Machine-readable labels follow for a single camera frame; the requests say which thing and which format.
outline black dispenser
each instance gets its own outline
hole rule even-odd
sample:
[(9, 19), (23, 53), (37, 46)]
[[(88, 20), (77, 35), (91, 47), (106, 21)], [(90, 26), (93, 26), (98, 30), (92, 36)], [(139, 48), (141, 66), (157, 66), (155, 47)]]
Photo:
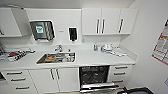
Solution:
[(72, 41), (77, 40), (77, 30), (76, 30), (76, 28), (69, 28), (69, 35), (70, 35), (70, 40), (72, 40)]

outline paper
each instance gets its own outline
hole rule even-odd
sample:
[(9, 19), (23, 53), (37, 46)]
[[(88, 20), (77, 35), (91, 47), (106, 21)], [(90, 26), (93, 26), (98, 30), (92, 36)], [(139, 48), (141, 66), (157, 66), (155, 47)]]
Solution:
[(168, 20), (158, 39), (152, 56), (168, 65)]

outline paper towel dispenser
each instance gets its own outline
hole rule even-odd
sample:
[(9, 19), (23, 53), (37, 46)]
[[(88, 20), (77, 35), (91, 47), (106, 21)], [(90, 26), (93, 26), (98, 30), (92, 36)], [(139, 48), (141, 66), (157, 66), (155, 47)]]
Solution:
[(52, 40), (55, 37), (51, 21), (32, 21), (30, 22), (30, 25), (35, 40)]

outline drawer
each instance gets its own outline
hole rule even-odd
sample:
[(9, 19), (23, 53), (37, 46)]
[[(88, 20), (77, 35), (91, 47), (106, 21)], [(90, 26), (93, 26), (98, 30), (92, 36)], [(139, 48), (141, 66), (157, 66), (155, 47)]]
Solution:
[(128, 78), (131, 74), (131, 70), (109, 71), (109, 79)]
[(120, 88), (123, 88), (123, 87), (126, 86), (127, 80), (124, 80), (124, 79), (118, 79), (118, 80), (108, 79), (107, 82), (113, 82), (115, 85), (119, 85)]
[(34, 84), (10, 85), (14, 93), (12, 94), (38, 94)]
[(7, 76), (19, 76), (19, 75), (29, 75), (28, 70), (10, 70), (10, 71), (2, 71), (2, 74)]
[(119, 66), (110, 66), (110, 71), (113, 70), (131, 70), (132, 65), (119, 65)]
[(9, 76), (6, 78), (9, 84), (30, 84), (33, 83), (30, 76)]

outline sink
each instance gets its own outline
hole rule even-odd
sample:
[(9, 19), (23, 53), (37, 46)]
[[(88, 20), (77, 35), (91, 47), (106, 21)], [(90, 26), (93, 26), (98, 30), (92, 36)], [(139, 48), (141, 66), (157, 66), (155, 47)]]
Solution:
[(43, 57), (38, 60), (37, 64), (41, 63), (64, 63), (64, 62), (74, 62), (75, 53), (56, 53), (56, 54), (44, 54)]

